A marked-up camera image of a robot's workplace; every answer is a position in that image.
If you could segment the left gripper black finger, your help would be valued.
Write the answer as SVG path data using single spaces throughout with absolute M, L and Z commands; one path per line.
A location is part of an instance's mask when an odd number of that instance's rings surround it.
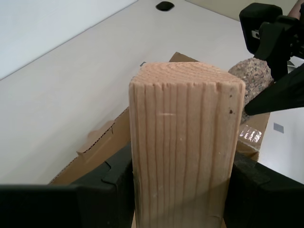
M 228 228 L 302 228 L 304 186 L 236 154 L 224 221 Z
M 1 185 L 3 228 L 129 228 L 134 214 L 131 147 L 68 185 Z

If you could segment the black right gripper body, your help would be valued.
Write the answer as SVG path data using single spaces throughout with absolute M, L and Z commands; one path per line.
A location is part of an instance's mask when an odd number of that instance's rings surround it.
M 275 81 L 287 75 L 291 57 L 304 58 L 304 24 L 296 18 L 279 16 L 273 23 L 262 23 L 259 38 L 256 58 L 267 62 Z

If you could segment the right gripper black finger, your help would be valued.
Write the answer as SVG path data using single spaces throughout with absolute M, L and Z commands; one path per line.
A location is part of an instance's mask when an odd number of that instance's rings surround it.
M 283 14 L 283 10 L 271 4 L 251 3 L 241 10 L 239 20 L 241 23 L 247 50 L 255 54 L 260 45 L 263 23 L 273 23 L 278 16 Z
M 304 70 L 296 68 L 250 101 L 245 106 L 245 113 L 256 115 L 303 106 Z

